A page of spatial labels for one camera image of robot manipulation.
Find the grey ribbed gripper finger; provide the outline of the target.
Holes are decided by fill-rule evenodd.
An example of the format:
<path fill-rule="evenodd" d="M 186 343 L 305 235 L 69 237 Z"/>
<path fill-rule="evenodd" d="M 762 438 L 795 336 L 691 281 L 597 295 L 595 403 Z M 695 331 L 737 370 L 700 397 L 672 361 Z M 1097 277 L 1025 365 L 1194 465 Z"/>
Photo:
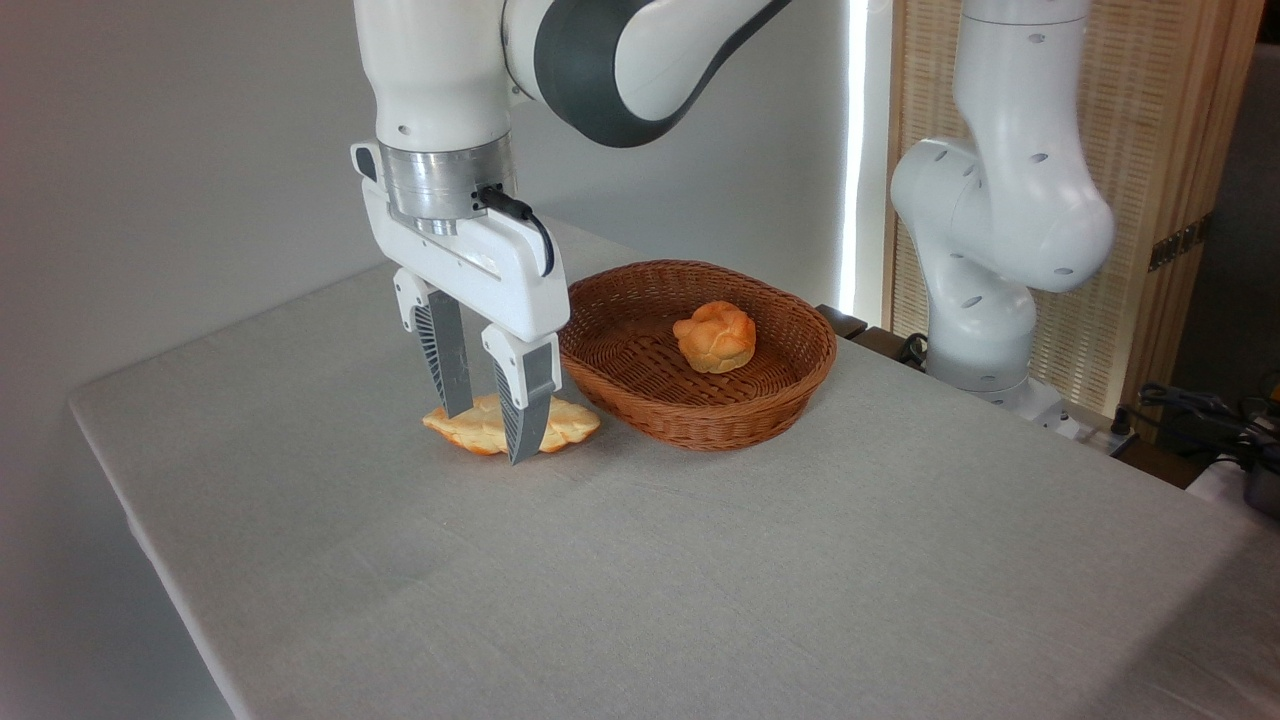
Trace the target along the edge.
<path fill-rule="evenodd" d="M 447 418 L 474 406 L 460 304 L 406 268 L 393 277 L 403 328 L 415 334 Z"/>
<path fill-rule="evenodd" d="M 550 400 L 562 387 L 557 334 L 525 342 L 493 323 L 483 343 L 494 363 L 507 452 L 511 464 L 536 455 L 550 414 Z"/>

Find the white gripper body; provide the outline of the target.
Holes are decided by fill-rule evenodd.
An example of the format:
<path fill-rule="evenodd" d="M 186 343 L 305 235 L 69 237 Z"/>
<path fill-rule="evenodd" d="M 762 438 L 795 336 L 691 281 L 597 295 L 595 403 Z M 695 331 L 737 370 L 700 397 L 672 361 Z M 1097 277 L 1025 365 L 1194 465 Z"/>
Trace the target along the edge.
<path fill-rule="evenodd" d="M 515 191 L 509 141 L 445 152 L 351 146 L 380 250 L 428 284 L 522 341 L 570 319 L 559 250 L 517 211 L 481 199 Z"/>

